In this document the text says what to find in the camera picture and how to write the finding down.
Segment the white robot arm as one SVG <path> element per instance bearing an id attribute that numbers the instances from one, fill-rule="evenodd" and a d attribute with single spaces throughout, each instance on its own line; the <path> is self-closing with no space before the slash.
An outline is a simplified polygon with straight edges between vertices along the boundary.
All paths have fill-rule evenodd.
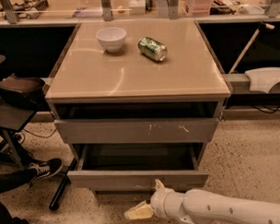
<path id="1" fill-rule="evenodd" d="M 129 220 L 157 216 L 180 224 L 280 224 L 280 204 L 216 195 L 202 189 L 186 193 L 166 188 L 156 179 L 156 191 L 146 201 L 124 213 Z"/>

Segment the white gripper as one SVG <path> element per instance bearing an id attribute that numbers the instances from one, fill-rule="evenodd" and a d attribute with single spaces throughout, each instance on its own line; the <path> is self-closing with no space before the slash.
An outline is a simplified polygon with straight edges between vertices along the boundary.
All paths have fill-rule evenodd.
<path id="1" fill-rule="evenodd" d="M 125 211 L 124 216 L 129 220 L 142 220 L 152 218 L 155 214 L 158 218 L 168 219 L 164 202 L 169 193 L 173 192 L 173 189 L 164 187 L 163 182 L 156 179 L 156 191 L 150 197 L 150 205 L 146 201 L 142 201 Z"/>

